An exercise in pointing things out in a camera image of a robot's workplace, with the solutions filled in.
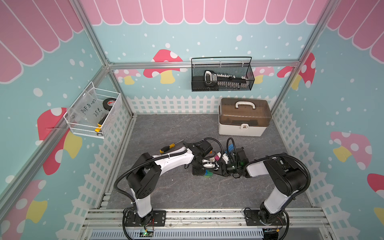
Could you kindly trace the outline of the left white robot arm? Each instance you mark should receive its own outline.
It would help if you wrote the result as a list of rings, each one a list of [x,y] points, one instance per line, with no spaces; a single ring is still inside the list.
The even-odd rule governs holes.
[[[132,167],[133,171],[126,176],[135,200],[136,214],[144,218],[152,212],[151,193],[161,175],[179,166],[199,164],[212,150],[212,146],[194,145],[158,156],[142,154]]]

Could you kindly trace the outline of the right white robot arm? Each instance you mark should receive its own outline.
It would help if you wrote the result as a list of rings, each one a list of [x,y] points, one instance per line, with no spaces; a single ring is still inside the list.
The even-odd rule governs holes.
[[[275,187],[269,197],[261,203],[259,211],[254,215],[252,210],[245,211],[247,219],[264,226],[274,225],[277,220],[282,220],[285,208],[304,193],[311,183],[307,167],[287,154],[272,155],[240,166],[220,161],[216,167],[213,173],[223,177],[270,176]]]

